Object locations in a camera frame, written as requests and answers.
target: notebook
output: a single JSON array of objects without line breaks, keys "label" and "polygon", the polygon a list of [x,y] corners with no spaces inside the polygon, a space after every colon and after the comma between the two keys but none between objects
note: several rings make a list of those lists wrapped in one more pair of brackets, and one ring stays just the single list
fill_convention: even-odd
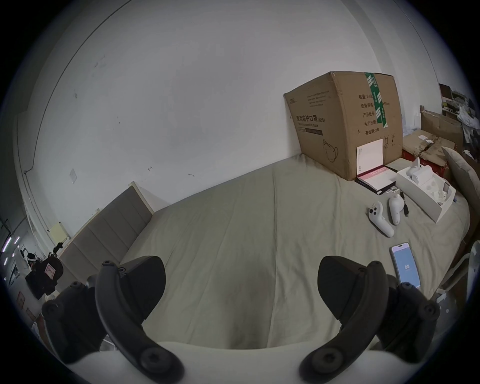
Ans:
[{"label": "notebook", "polygon": [[385,167],[383,163],[383,139],[357,147],[357,179],[359,184],[377,194],[381,194],[393,186],[396,172]]}]

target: label sticker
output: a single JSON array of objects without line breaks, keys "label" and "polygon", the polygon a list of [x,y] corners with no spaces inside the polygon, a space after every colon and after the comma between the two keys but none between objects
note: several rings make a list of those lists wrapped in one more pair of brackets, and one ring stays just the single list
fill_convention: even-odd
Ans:
[{"label": "label sticker", "polygon": [[430,139],[429,139],[427,136],[425,136],[425,135],[419,135],[419,136],[417,136],[417,137],[418,137],[419,139],[422,139],[423,141],[426,141],[427,143],[430,143],[430,144],[433,143],[433,141],[430,140]]},{"label": "label sticker", "polygon": [[377,117],[377,124],[382,124],[384,128],[388,127],[387,120],[385,118],[384,103],[382,101],[382,95],[380,94],[380,89],[378,89],[377,80],[375,75],[370,72],[365,72],[367,77],[368,86],[372,91],[373,103],[375,105],[375,115]]},{"label": "label sticker", "polygon": [[53,280],[53,275],[55,274],[55,269],[47,263],[47,267],[45,268],[45,274]]}]

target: white paper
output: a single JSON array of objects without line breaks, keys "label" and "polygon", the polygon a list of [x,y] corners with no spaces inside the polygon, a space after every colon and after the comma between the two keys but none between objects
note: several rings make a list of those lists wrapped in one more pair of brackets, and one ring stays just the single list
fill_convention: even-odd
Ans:
[{"label": "white paper", "polygon": [[383,139],[357,147],[357,175],[383,165]]},{"label": "white paper", "polygon": [[396,172],[393,172],[387,167],[382,167],[367,173],[366,175],[360,176],[359,179],[370,185],[375,190],[380,190],[395,181]]},{"label": "white paper", "polygon": [[425,136],[425,135],[419,135],[419,136],[417,136],[417,137],[418,137],[419,139],[422,139],[423,141],[426,141],[427,143],[430,143],[430,144],[433,143],[433,141],[430,140],[430,139],[429,139],[427,136]]}]

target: cardboard box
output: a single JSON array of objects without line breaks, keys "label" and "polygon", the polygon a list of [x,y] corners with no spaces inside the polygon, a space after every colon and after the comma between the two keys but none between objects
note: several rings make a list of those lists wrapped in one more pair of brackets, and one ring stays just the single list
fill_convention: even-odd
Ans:
[{"label": "cardboard box", "polygon": [[463,129],[457,119],[423,110],[421,111],[421,130],[454,142],[457,152],[463,152]]},{"label": "cardboard box", "polygon": [[455,143],[424,130],[416,130],[403,138],[403,149],[441,167],[447,165],[442,147],[455,148]]},{"label": "cardboard box", "polygon": [[[429,193],[414,183],[412,179],[407,176],[407,171],[409,169],[410,167],[407,167],[397,172],[395,185],[400,188],[408,197],[410,197],[410,199],[416,202],[418,206],[423,209],[435,223],[438,223],[448,208],[450,208],[452,205],[456,193],[455,188],[450,185],[446,200],[442,203],[442,205],[439,205]],[[437,185],[438,190],[441,191],[443,189],[445,179],[442,179],[435,173],[433,173],[432,177]]]},{"label": "cardboard box", "polygon": [[302,153],[344,179],[357,176],[360,145],[382,139],[384,164],[402,155],[402,116],[393,76],[329,72],[285,98]]}]

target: white vr controller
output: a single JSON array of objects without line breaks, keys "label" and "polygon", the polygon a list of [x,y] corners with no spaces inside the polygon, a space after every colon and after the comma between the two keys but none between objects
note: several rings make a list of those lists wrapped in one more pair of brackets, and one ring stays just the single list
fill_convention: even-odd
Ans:
[{"label": "white vr controller", "polygon": [[[395,225],[400,224],[400,212],[405,205],[400,195],[395,195],[388,200],[388,206],[390,207],[390,214],[392,215],[392,221]],[[368,218],[370,221],[387,237],[395,235],[395,231],[392,226],[385,220],[384,206],[381,202],[377,201],[372,205],[368,211]]]}]

